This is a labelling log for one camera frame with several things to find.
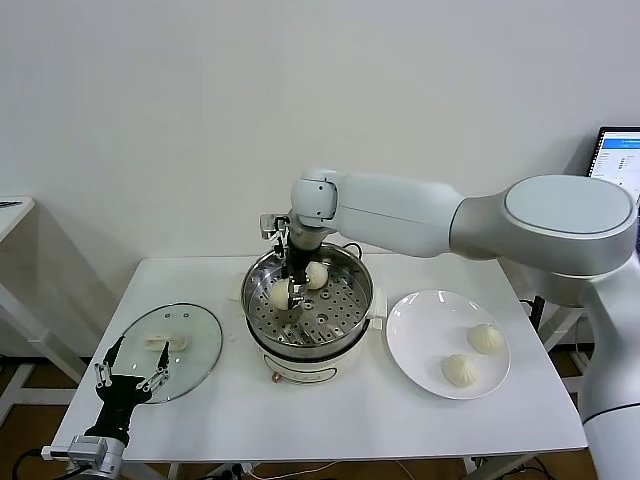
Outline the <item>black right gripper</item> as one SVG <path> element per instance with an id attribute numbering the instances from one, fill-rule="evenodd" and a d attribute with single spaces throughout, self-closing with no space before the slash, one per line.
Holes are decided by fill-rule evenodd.
<path id="1" fill-rule="evenodd" d="M 306 295 L 307 274 L 306 268 L 309 264 L 309 251 L 302 250 L 294 245 L 288 247 L 288 263 L 282 262 L 280 279 L 289 283 L 289 307 L 296 308 L 304 301 Z"/>

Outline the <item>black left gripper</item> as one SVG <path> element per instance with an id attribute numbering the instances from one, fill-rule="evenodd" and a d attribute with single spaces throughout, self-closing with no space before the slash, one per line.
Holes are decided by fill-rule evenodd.
<path id="1" fill-rule="evenodd" d="M 124 337 L 119 337 L 107 350 L 101 362 L 94 364 L 96 393 L 103 402 L 95 424 L 85 431 L 85 436 L 106 437 L 129 440 L 129 426 L 136 406 L 149 400 L 149 393 L 155 393 L 169 378 L 169 347 L 166 342 L 162 349 L 155 372 L 148 378 L 129 375 L 114 375 L 114 366 Z"/>

